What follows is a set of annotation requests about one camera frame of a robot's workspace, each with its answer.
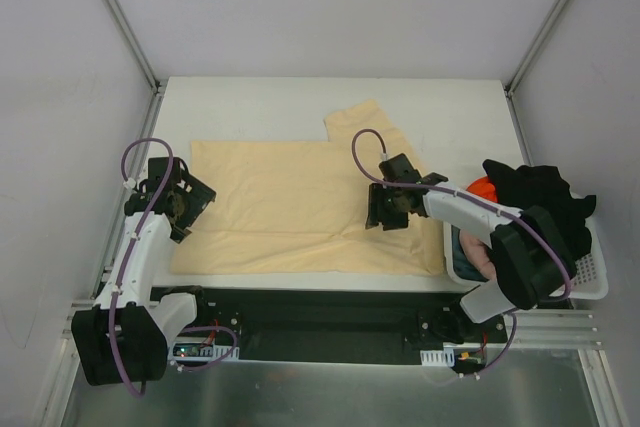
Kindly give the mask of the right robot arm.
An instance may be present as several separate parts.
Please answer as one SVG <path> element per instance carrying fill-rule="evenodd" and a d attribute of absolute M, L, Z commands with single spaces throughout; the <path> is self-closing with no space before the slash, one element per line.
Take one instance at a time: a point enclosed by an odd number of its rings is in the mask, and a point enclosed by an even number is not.
<path fill-rule="evenodd" d="M 488 248 L 495 278 L 464 294 L 450 316 L 452 334 L 473 341 L 490 318 L 571 293 L 575 262 L 551 215 L 538 206 L 526 210 L 490 202 L 437 173 L 422 176 L 408 157 L 381 155 L 380 179 L 373 181 L 374 217 L 369 228 L 402 229 L 415 214 L 448 223 Z"/>

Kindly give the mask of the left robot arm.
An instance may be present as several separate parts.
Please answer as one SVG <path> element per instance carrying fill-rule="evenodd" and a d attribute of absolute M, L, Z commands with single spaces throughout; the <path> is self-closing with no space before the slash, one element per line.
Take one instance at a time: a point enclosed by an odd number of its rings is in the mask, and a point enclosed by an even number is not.
<path fill-rule="evenodd" d="M 124 232 L 111 275 L 93 306 L 77 311 L 71 321 L 90 385 L 157 381 L 179 333 L 199 336 L 213 324 L 200 286 L 170 287 L 156 306 L 151 294 L 156 272 L 170 265 L 175 247 L 215 197 L 181 158 L 149 159 L 146 178 L 124 205 Z"/>

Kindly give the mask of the cream yellow t shirt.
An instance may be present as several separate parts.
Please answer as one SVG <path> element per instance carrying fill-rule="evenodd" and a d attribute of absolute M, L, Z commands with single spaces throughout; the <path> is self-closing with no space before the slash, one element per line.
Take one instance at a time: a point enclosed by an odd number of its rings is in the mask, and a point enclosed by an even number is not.
<path fill-rule="evenodd" d="M 436 276 L 445 270 L 440 222 L 365 226 L 369 180 L 388 153 L 421 161 L 369 100 L 328 115 L 326 141 L 191 143 L 189 170 L 216 199 L 176 246 L 174 275 L 344 272 Z"/>

